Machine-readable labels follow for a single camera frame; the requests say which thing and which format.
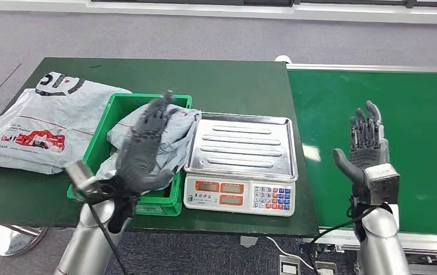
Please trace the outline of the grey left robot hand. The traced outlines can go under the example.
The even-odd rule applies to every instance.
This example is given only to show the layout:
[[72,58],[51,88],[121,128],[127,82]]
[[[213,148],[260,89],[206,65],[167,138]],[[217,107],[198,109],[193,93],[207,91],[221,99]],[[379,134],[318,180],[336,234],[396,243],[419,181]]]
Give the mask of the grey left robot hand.
[[116,176],[127,190],[143,193],[162,188],[174,177],[174,171],[163,169],[153,175],[162,134],[177,109],[167,110],[174,94],[168,91],[153,100],[141,114],[117,157]]

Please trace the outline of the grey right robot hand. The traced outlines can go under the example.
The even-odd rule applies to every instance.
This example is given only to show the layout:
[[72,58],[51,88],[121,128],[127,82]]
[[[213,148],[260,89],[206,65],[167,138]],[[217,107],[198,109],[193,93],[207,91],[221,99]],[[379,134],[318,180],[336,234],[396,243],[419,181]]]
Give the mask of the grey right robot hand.
[[350,153],[335,148],[333,158],[336,166],[352,182],[352,194],[356,197],[367,187],[364,170],[368,167],[389,162],[388,140],[384,137],[384,126],[378,107],[370,100],[365,102],[367,113],[356,109],[350,117]]

